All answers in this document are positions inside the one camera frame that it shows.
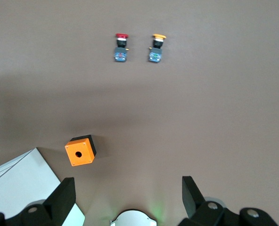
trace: yellow cap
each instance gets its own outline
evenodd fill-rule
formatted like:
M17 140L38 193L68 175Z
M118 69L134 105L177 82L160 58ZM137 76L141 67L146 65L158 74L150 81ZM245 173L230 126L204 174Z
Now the yellow cap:
M162 40L164 40L164 39L167 38L166 36L164 36L164 35L162 35L162 34L153 34L153 36L154 36L156 39L162 39Z

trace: orange and black box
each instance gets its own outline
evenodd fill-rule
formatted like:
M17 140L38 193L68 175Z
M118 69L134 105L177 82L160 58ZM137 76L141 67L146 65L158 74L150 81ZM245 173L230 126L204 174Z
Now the orange and black box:
M72 138L65 149L72 166L90 164L97 154L91 135Z

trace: red cap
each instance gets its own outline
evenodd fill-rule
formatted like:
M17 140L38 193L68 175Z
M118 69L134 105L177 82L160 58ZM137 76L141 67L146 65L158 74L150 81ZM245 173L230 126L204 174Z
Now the red cap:
M117 33L116 36L117 36L118 38L122 38L122 39L127 39L127 38L128 38L128 35L127 35L127 34Z

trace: gray background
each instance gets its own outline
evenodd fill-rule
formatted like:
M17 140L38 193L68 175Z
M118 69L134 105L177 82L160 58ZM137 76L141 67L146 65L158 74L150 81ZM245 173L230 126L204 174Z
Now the gray background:
M96 159L71 167L87 134ZM0 0L0 165L34 147L75 177L86 226L126 208L177 225L187 175L279 224L279 0Z

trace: screw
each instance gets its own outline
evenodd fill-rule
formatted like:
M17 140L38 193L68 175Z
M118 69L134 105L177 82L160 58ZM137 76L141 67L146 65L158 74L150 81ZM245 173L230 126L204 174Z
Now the screw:
M37 209L38 209L37 207L31 207L27 212L34 213L37 211Z
M254 218L259 217L259 214L257 213L257 211L252 210L252 209L247 210L247 214L250 215L251 217L254 217Z
M213 210L218 209L218 206L217 206L214 202L210 202L207 206L208 206L210 209L213 209Z

